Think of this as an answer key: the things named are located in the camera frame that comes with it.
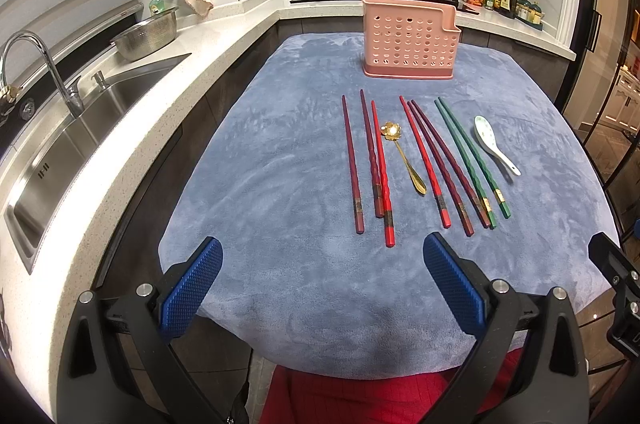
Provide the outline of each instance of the faucet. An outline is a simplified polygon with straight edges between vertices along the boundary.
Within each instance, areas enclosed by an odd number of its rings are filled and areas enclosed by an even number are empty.
[[[78,81],[76,80],[68,89],[65,87],[65,83],[60,77],[58,69],[56,68],[56,64],[53,63],[53,58],[49,53],[49,48],[44,43],[44,41],[39,37],[36,33],[31,32],[30,30],[19,30],[11,35],[9,40],[7,40],[6,44],[4,44],[4,50],[2,51],[2,56],[0,56],[0,127],[4,125],[7,121],[7,118],[11,111],[14,109],[15,104],[17,102],[18,93],[21,88],[16,88],[12,85],[9,85],[6,80],[6,72],[4,69],[4,65],[6,63],[6,55],[11,49],[11,46],[18,42],[18,40],[26,40],[27,42],[33,43],[36,48],[40,51],[40,54],[44,58],[45,63],[47,64],[47,68],[49,72],[51,72],[51,76],[53,77],[53,81],[56,83],[56,87],[60,92],[60,95],[65,101],[66,107],[71,112],[73,117],[78,117],[84,111],[84,104],[82,103],[82,99],[80,98],[80,94],[78,93]]]

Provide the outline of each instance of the stainless steel sink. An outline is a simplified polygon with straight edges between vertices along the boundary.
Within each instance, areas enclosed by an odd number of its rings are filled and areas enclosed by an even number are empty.
[[[84,112],[71,115],[39,148],[14,185],[4,218],[20,258],[31,274],[44,231],[84,163],[124,114],[188,54],[150,63],[106,80],[84,99]]]

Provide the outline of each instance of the door handle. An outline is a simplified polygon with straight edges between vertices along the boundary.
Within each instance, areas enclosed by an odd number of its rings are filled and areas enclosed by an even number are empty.
[[[600,27],[602,26],[602,15],[593,10],[593,17],[591,19],[591,29],[589,30],[589,37],[587,41],[587,50],[594,52],[598,43],[598,37],[600,36]]]

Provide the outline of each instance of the blue tablecloth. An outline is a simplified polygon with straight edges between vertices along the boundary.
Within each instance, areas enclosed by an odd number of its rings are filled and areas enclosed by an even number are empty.
[[[474,342],[424,266],[422,241],[432,231],[490,279],[539,294],[565,287],[576,311],[608,287],[587,256],[593,234],[617,239],[602,189],[569,126],[510,56],[460,45],[454,78],[436,81],[366,77],[362,53],[362,34],[289,38],[213,136],[159,247],[167,270],[205,236],[222,242],[222,271],[201,314],[289,368],[385,378],[459,365]],[[385,143],[397,242],[386,248],[373,212],[360,88],[376,101],[380,123],[404,127],[401,144],[427,184],[398,95],[417,100],[456,157],[433,100],[443,96],[469,131],[474,117],[484,115],[522,172],[512,180],[486,157],[513,216],[505,220],[497,210],[497,229],[482,228],[454,178],[476,230],[466,237],[436,170],[453,221],[443,229],[431,191],[425,197],[414,191],[398,151]],[[363,235],[354,231],[342,94]],[[522,342],[520,336],[514,346]]]

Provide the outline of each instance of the white ceramic spoon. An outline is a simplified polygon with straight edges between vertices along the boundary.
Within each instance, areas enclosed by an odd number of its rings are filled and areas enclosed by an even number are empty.
[[[494,129],[489,124],[489,121],[484,119],[482,115],[476,115],[476,135],[478,139],[482,143],[482,146],[489,153],[495,155],[498,159],[500,159],[507,167],[513,172],[513,175],[520,176],[520,170],[517,169],[513,162],[511,162],[508,157],[503,154],[498,148],[497,143],[495,142],[495,134]]]

